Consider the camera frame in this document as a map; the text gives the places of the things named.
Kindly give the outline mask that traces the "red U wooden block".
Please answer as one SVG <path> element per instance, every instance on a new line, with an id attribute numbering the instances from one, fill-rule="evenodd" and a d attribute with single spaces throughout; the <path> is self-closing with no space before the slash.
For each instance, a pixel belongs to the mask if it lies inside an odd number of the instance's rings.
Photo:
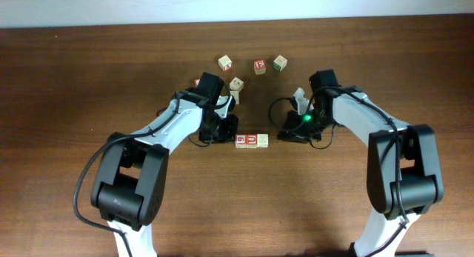
<path id="1" fill-rule="evenodd" d="M 257 147 L 258 147 L 258 136 L 256 134 L 247 134 L 246 148 L 257 148 Z"/>

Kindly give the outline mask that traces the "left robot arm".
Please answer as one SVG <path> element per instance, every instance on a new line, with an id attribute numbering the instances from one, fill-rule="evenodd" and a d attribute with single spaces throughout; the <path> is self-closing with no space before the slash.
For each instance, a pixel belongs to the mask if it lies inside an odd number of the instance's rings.
<path id="1" fill-rule="evenodd" d="M 229 87 L 203 73 L 196 87 L 173 94 L 169 106 L 146 127 L 113 133 L 94 155 L 100 164 L 90 201 L 116 237 L 120 256 L 155 256 L 152 222 L 161 206 L 170 154 L 193 133 L 198 145 L 232 142 L 238 117 Z"/>

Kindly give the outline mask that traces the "red 9 wooden block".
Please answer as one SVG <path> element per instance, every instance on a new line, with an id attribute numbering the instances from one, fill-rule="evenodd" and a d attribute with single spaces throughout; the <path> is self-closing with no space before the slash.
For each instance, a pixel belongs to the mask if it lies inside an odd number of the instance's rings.
<path id="1" fill-rule="evenodd" d="M 236 148 L 246 148 L 247 147 L 247 136 L 245 134 L 237 134 L 235 138 Z"/>

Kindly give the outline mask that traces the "Z wooden block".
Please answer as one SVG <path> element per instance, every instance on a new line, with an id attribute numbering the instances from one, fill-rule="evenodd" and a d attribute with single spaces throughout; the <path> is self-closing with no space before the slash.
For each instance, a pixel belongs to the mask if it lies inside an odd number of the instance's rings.
<path id="1" fill-rule="evenodd" d="M 267 134 L 258 134 L 257 147 L 268 147 L 268 145 L 269 145 L 269 136 Z"/>

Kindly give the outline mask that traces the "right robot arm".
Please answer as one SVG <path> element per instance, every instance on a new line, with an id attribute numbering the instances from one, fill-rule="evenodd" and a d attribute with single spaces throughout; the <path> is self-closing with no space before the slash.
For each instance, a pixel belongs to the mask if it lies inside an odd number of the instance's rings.
<path id="1" fill-rule="evenodd" d="M 277 138 L 313 146 L 326 129 L 346 127 L 367 146 L 367 195 L 372 210 L 362 235 L 346 256 L 399 256 L 409 228 L 444 196 L 435 133 L 411 125 L 375 105 L 364 91 L 341 86 L 333 70 L 311 75 L 312 95 L 287 98 Z"/>

